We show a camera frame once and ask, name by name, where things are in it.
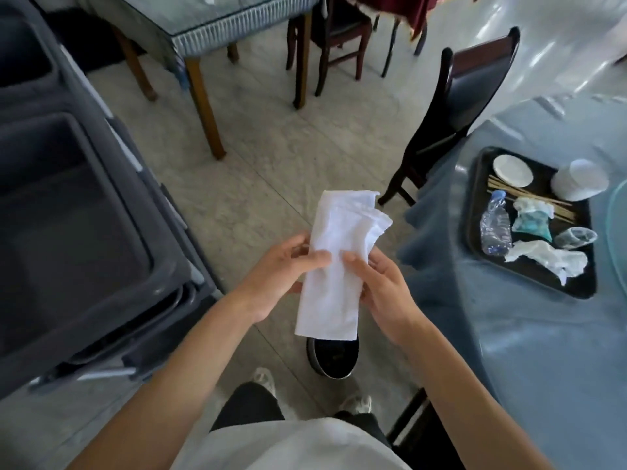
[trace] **white shirt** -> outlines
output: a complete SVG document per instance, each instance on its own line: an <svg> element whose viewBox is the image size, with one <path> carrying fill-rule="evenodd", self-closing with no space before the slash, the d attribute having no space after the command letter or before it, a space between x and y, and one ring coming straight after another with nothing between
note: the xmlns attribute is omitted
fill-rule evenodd
<svg viewBox="0 0 627 470"><path fill-rule="evenodd" d="M189 470L410 470L383 443L343 420L259 422L209 434Z"/></svg>

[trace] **black pants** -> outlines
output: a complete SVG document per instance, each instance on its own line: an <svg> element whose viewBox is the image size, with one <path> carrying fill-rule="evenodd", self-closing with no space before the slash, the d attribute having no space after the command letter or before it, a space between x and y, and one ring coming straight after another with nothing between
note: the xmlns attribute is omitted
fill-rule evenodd
<svg viewBox="0 0 627 470"><path fill-rule="evenodd" d="M348 411L340 411L333 417L359 427L379 442L390 446L373 414L353 415ZM211 430L272 420L285 420L278 407L277 398L262 385L247 382L239 386L226 401Z"/></svg>

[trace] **used napkin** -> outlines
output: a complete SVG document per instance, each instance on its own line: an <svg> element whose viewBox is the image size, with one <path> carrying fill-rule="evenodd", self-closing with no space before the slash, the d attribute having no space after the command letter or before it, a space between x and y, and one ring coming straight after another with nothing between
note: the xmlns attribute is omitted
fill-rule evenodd
<svg viewBox="0 0 627 470"><path fill-rule="evenodd" d="M325 191L313 222L310 250L325 249L331 264L305 275L297 335L317 339L357 339L359 296L363 282L344 268L341 251L367 260L374 243L392 220L374 208L376 191Z"/></svg>

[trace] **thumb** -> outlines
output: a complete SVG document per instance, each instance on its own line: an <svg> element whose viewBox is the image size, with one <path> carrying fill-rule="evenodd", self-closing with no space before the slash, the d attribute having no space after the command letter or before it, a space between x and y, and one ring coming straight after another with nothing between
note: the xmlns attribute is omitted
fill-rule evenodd
<svg viewBox="0 0 627 470"><path fill-rule="evenodd" d="M298 264L300 273L309 272L314 269L326 267L331 263L332 257L329 251L310 251L306 256L292 259Z"/></svg>
<svg viewBox="0 0 627 470"><path fill-rule="evenodd" d="M355 252L346 251L342 254L342 261L349 271L362 279L370 288L381 284L383 276L361 259Z"/></svg>

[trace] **sneaker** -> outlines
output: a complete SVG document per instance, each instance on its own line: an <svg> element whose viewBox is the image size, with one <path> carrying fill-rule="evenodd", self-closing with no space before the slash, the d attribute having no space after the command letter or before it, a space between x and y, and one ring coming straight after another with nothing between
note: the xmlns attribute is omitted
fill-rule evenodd
<svg viewBox="0 0 627 470"><path fill-rule="evenodd" d="M353 415L369 414L372 412L372 397L353 394L342 403L340 411L348 411Z"/></svg>
<svg viewBox="0 0 627 470"><path fill-rule="evenodd" d="M265 387L274 397L277 396L277 388L275 387L274 378L272 378L272 373L269 369L258 367L250 380Z"/></svg>

